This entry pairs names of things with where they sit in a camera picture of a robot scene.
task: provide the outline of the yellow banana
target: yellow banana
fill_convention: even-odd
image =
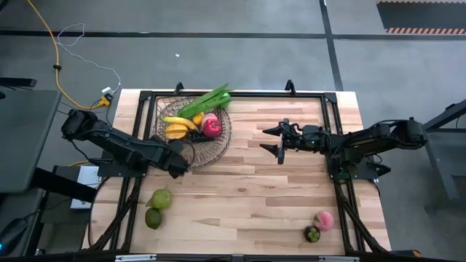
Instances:
[[[171,124],[182,124],[183,126],[188,127],[190,130],[197,130],[197,127],[193,122],[181,117],[166,116],[163,118],[163,121]]]

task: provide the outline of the wooden tabletop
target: wooden tabletop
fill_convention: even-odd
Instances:
[[[141,90],[122,90],[114,127],[131,134]],[[337,92],[344,132],[363,128],[354,92]],[[134,224],[132,253],[241,253],[269,255],[341,255],[339,217],[333,183],[324,156],[287,151],[285,164],[259,147],[279,138],[261,131],[289,118],[291,123],[323,125],[319,100],[313,98],[233,98],[229,149],[215,163],[172,179],[151,167],[141,188]],[[141,133],[145,122],[141,123]],[[115,216],[121,178],[111,178],[100,190],[92,212],[96,241]],[[157,230],[144,222],[145,204],[153,191],[168,188],[173,202],[163,211]],[[390,249],[382,206],[374,185],[355,181],[360,218],[379,243]],[[320,210],[330,212],[335,227],[318,243],[304,241],[302,230]],[[348,223],[353,246],[354,226]],[[126,229],[122,223],[119,246]]]

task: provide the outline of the yellow fruit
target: yellow fruit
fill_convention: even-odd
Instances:
[[[165,136],[168,139],[184,138],[188,133],[188,128],[182,124],[171,124],[165,130]]]
[[[195,125],[200,126],[203,117],[204,117],[204,112],[200,112],[192,118],[192,121]]]
[[[193,122],[189,121],[188,119],[181,118],[181,117],[166,116],[163,118],[163,121],[167,123],[171,123],[171,124],[182,124],[183,126],[188,127],[190,130],[197,130],[197,127]]]

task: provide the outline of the gray floor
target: gray floor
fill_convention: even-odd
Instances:
[[[210,33],[322,33],[318,0],[46,0],[36,1],[53,30],[85,23],[90,31]],[[384,34],[375,0],[327,0],[334,33]],[[11,1],[0,13],[0,29],[43,30],[25,1]],[[414,116],[426,122],[466,98],[465,41],[335,41],[343,88],[356,91],[365,126],[381,119]],[[71,48],[114,68],[123,88],[282,89],[292,79],[300,90],[334,90],[325,40],[317,39],[82,39]],[[47,37],[0,36],[0,75],[32,77],[37,89],[55,90],[52,42]],[[61,83],[89,105],[100,90],[115,87],[111,72],[61,52]],[[60,110],[67,108],[60,105]],[[57,114],[39,166],[82,160],[60,138]],[[460,119],[459,126],[466,126]],[[90,156],[100,149],[83,142]],[[466,261],[464,210],[428,215],[424,205],[442,199],[424,149],[382,154],[392,172],[380,181],[382,206],[394,250],[417,249],[425,256]],[[73,226],[47,230],[42,246],[52,252],[77,249],[64,239]]]

